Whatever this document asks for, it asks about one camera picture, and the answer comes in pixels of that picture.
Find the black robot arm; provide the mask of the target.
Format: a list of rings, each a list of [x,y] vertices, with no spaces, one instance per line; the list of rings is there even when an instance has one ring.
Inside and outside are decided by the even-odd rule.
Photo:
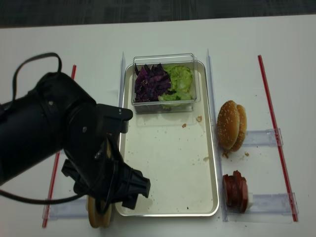
[[[77,195],[134,209],[150,181],[124,163],[117,139],[129,109],[97,104],[64,73],[48,73],[24,97],[0,107],[0,182],[13,179],[60,150]]]

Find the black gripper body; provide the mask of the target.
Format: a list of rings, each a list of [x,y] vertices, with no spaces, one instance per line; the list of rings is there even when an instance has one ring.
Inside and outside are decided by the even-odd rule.
[[[149,197],[151,183],[142,172],[127,165],[119,152],[114,137],[107,135],[93,158],[77,153],[75,159],[67,159],[62,173],[71,177],[74,192],[95,200],[97,210],[107,210],[112,203],[134,210],[139,195]]]

